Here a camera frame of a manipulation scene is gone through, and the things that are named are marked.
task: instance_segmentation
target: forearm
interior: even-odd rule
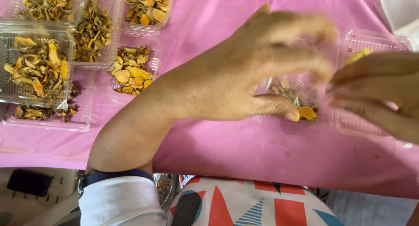
[[[148,164],[175,121],[164,100],[151,85],[119,111],[96,137],[88,169],[113,172]]]

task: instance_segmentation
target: pink table cover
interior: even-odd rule
[[[10,0],[0,0],[0,14]],[[158,36],[160,72],[184,63],[230,36],[264,2],[273,10],[322,12],[341,33],[357,27],[388,32],[379,0],[174,0],[170,22]],[[122,106],[95,100],[88,133],[0,125],[0,167],[84,169],[99,130]],[[216,175],[327,189],[419,198],[419,148],[392,139],[346,136],[334,126],[296,126],[277,118],[263,123],[179,121],[162,143],[156,172]]]

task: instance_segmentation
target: finger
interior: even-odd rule
[[[326,91],[327,94],[345,94],[351,97],[366,98],[395,103],[406,103],[415,96],[413,91],[419,89],[419,85],[411,83],[411,75],[364,77],[351,80],[339,86],[334,86]]]
[[[333,99],[330,106],[343,108],[353,112],[367,121],[378,125],[397,139],[413,142],[419,129],[412,120],[401,116],[387,106],[369,100],[353,100],[346,98]]]
[[[331,80],[341,84],[368,76],[402,75],[419,71],[419,54],[411,52],[374,53],[344,66]]]
[[[244,26],[249,26],[254,21],[262,18],[265,15],[269,15],[271,7],[268,3],[263,4],[245,23]]]
[[[253,101],[256,108],[254,115],[280,115],[291,121],[300,119],[300,114],[296,107],[283,96],[266,94],[255,96]]]
[[[308,35],[314,40],[335,42],[337,37],[337,30],[332,21],[321,15],[273,12],[258,24],[263,26],[255,33],[260,43],[289,43],[303,35]]]
[[[263,53],[267,74],[262,78],[280,77],[286,74],[312,72],[314,77],[328,80],[332,76],[333,66],[316,48],[270,47]]]

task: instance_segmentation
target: blue striped pattern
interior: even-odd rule
[[[244,213],[233,226],[260,226],[262,225],[263,199],[256,203],[250,210]]]

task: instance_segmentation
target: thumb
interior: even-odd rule
[[[329,105],[353,112],[400,140],[410,141],[417,135],[412,135],[411,132],[418,132],[408,118],[378,101],[334,98]]]
[[[288,120],[298,121],[300,114],[290,100],[281,95],[266,94],[254,97],[256,104],[255,115],[280,115]]]

